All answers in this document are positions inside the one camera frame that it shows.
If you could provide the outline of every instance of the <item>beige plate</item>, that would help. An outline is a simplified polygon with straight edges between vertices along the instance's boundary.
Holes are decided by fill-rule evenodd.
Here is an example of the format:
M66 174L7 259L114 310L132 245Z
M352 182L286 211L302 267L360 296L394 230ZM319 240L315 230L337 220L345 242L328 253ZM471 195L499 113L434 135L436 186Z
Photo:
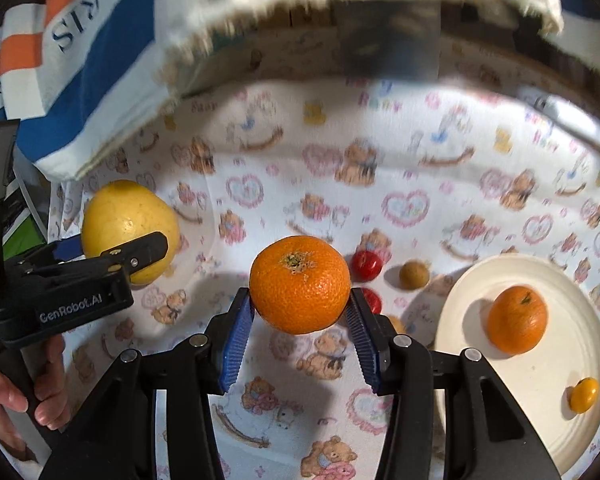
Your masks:
M533 350L507 357L482 328L491 302L506 288L528 285L549 309L549 323ZM600 320L589 298L559 268L524 254L488 258L469 269L446 300L435 349L459 354L467 347L489 360L566 473L592 441L600 424L600 396L583 415L569 409L566 389L584 377L600 382ZM436 392L441 414L444 392Z

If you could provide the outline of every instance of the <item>silver screw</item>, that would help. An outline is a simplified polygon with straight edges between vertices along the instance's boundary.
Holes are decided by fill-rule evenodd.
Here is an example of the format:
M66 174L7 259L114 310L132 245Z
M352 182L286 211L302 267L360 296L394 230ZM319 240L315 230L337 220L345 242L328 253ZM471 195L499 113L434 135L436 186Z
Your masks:
M204 346L207 341L209 341L209 339L207 339L204 334L194 334L189 338L189 344L195 347Z
M409 348L412 342L408 335L398 334L394 337L394 344L403 348Z
M127 348L122 354L120 354L120 360L123 363L130 363L131 361L135 361L136 357L138 357L138 351L133 348Z
M480 353L479 350L475 349L475 348L467 348L464 351L464 356L469 359L469 361L474 361L474 362L478 362L480 359L482 359L482 354Z

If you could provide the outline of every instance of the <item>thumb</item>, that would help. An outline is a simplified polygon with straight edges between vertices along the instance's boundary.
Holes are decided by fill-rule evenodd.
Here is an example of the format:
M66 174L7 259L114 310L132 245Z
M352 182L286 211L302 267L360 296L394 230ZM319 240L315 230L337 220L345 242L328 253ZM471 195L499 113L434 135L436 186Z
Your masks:
M0 373L0 404L14 412L26 412L29 401L22 392Z

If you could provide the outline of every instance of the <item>white patterned tablecloth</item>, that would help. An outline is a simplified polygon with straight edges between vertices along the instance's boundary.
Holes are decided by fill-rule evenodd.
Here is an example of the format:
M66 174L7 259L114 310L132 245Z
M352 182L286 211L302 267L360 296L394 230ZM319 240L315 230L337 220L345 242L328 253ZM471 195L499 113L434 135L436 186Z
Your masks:
M506 251L554 261L600 315L600 157L496 94L344 78L223 86L145 127L82 182L57 184L51 237L77 234L85 202L119 178L174 207L180 249L133 307L66 335L74 408L123 349L162 351L202 331L256 254L298 233L345 255L377 251L384 272L368 286L425 345L459 272ZM392 285L411 258L436 275L424 292ZM364 383L344 325L294 337L256 318L237 383L210 402L227 479L374 477L390 402ZM442 445L438 430L432 478ZM564 477L599 450L600 428Z

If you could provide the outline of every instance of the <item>red cherry tomato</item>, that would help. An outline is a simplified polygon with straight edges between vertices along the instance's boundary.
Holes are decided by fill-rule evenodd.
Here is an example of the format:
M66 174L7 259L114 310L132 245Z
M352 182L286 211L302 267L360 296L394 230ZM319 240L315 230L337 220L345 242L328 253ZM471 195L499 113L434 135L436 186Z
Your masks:
M366 288L366 286L362 287L362 294L365 295L365 300L369 304L371 312L380 314L382 312L382 300L380 296L374 290Z
M358 251L351 259L351 269L360 282L370 282L382 270L382 258L372 251Z

